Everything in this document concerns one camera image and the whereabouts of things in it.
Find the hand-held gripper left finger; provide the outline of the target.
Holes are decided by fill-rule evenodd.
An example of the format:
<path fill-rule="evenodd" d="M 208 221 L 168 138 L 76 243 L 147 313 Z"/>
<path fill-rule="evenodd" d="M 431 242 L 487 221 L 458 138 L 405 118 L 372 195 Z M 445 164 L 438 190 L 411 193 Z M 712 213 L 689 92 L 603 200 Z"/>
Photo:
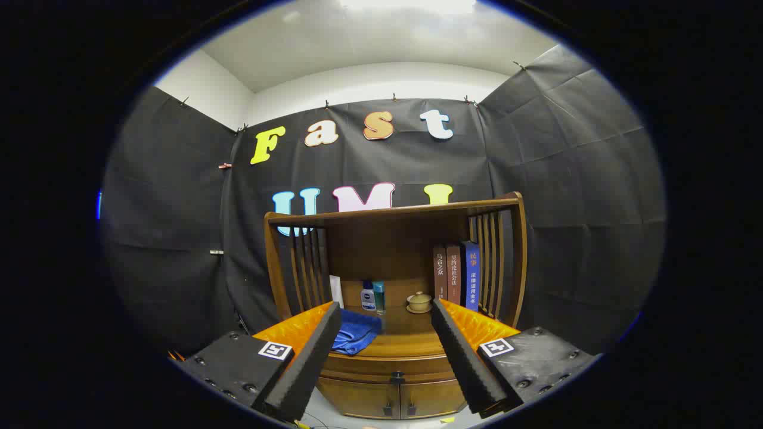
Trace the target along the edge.
<path fill-rule="evenodd" d="M 303 418 L 341 324 L 340 305 L 321 304 L 257 334 L 225 333 L 178 367 L 218 397 L 292 423 Z"/>

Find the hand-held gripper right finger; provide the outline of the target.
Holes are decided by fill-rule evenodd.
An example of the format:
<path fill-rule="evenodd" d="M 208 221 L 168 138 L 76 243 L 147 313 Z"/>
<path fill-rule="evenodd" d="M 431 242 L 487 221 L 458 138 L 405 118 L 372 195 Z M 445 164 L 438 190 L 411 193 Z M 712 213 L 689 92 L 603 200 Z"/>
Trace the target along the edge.
<path fill-rule="evenodd" d="M 512 328 L 447 300 L 430 311 L 469 410 L 482 418 L 535 403 L 600 360 L 543 327 Z"/>

